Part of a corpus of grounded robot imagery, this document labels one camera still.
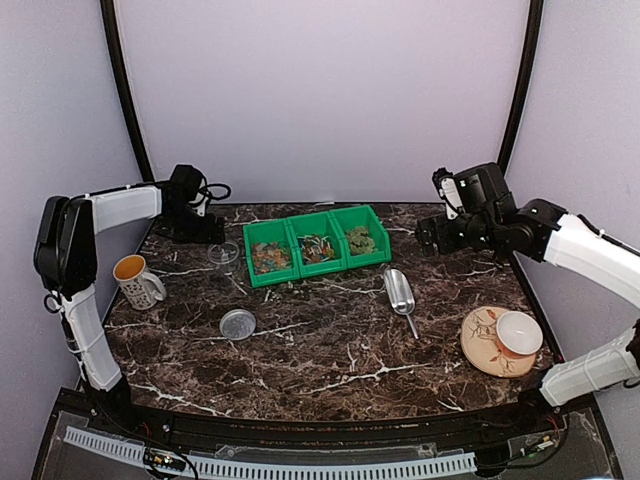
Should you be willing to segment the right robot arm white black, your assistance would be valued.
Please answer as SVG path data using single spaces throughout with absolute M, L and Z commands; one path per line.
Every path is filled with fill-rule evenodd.
M 432 181 L 445 202 L 444 213 L 418 222 L 416 237 L 428 256 L 472 248 L 489 250 L 498 260 L 519 252 L 539 263 L 575 272 L 632 305 L 639 303 L 639 252 L 547 200 L 518 207 L 500 167 L 486 163 L 457 174 L 438 169 Z M 528 396 L 510 413 L 521 434 L 534 432 L 549 416 L 580 396 L 622 383 L 639 384 L 639 327 L 543 376 L 538 395 Z

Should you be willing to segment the metal scoop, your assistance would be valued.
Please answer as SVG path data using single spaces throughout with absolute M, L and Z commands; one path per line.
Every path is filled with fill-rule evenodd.
M 383 281 L 392 309 L 407 319 L 413 337 L 418 339 L 418 330 L 412 318 L 416 302 L 407 277 L 400 270 L 389 268 L 383 274 Z

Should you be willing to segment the green bin mixed candies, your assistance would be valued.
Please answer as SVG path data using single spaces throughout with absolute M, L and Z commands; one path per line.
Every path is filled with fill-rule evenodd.
M 310 278 L 347 269 L 346 253 L 341 234 L 327 212 L 292 216 L 287 219 L 300 276 Z

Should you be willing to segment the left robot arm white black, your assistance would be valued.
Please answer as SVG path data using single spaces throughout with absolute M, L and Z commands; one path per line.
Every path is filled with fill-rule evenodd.
M 169 179 L 81 194 L 52 196 L 42 213 L 33 262 L 47 292 L 45 308 L 61 318 L 82 379 L 100 392 L 123 381 L 98 312 L 96 237 L 115 227 L 162 218 L 176 243 L 221 244 L 223 218 L 209 212 L 231 189 L 210 183 L 191 165 L 175 166 Z

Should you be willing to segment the green bin colourful candies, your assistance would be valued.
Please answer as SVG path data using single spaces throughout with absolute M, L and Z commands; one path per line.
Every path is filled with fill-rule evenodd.
M 246 260 L 253 288 L 300 278 L 293 237 L 284 219 L 259 221 L 243 227 Z

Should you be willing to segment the clear plastic cup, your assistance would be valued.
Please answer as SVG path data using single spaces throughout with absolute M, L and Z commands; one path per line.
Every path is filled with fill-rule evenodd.
M 240 247 L 233 241 L 212 244 L 207 249 L 207 257 L 221 274 L 231 275 L 239 266 Z

